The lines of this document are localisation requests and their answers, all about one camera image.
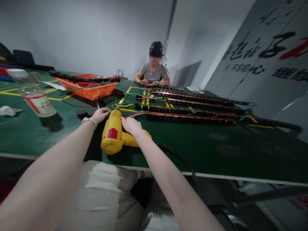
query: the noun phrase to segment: heat gun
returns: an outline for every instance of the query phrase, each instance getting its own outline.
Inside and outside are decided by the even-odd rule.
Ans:
[[[121,116],[119,108],[115,108],[106,121],[100,147],[107,155],[119,152],[123,145],[139,147],[131,134],[122,131]]]

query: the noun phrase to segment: heat gun handle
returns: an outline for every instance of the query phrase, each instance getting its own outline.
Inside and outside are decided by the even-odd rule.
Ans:
[[[146,130],[144,130],[144,131],[152,139],[151,135]],[[139,147],[139,145],[136,143],[134,137],[131,134],[123,132],[122,135],[123,135],[123,139],[124,139],[123,145],[131,146],[131,147]]]

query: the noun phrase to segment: forearm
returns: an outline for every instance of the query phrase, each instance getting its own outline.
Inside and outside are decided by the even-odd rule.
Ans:
[[[1,230],[56,228],[75,193],[93,132],[93,123],[85,122],[27,169],[0,206]]]
[[[137,75],[135,75],[134,81],[135,81],[136,83],[140,83],[140,78],[139,78]]]
[[[223,230],[182,173],[145,132],[134,137],[170,204],[180,229]]]
[[[163,84],[163,86],[169,86],[170,82],[169,82],[169,80],[163,80],[162,84]]]

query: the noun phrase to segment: bottle label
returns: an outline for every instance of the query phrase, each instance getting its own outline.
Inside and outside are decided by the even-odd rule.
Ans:
[[[28,96],[30,97],[23,96],[23,98],[38,117],[49,117],[57,113],[45,94],[35,97]]]

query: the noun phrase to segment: beige pants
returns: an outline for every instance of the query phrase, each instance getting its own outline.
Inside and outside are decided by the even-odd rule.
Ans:
[[[146,211],[130,190],[140,171],[84,163],[77,191],[57,230],[179,230],[156,181]]]

